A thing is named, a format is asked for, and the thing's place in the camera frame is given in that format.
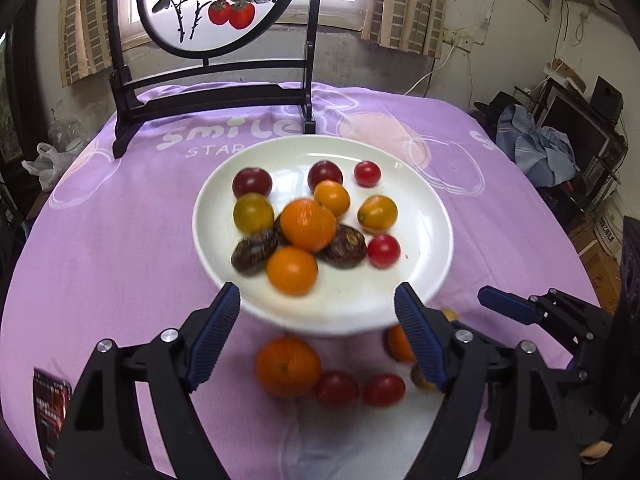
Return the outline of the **person's left hand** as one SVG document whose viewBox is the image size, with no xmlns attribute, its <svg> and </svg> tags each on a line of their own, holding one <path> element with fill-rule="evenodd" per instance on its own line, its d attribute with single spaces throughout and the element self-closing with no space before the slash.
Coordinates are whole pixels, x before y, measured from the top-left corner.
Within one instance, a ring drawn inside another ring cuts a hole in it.
<svg viewBox="0 0 640 480">
<path fill-rule="evenodd" d="M 596 464 L 605 458 L 612 446 L 612 443 L 603 440 L 594 442 L 579 453 L 580 460 L 586 465 Z"/>
</svg>

